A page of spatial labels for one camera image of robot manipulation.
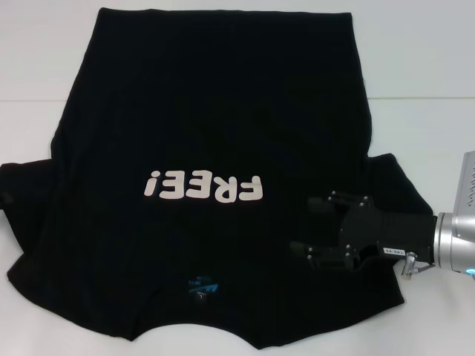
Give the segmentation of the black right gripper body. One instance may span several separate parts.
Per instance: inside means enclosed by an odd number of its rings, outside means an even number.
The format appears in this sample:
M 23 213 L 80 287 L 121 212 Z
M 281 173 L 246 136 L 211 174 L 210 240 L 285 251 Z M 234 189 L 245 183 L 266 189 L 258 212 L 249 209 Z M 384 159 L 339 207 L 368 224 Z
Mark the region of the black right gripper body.
M 349 270 L 359 270 L 377 257 L 434 264 L 436 220 L 425 214 L 402 214 L 374 207 L 351 208 L 339 228 L 342 259 Z

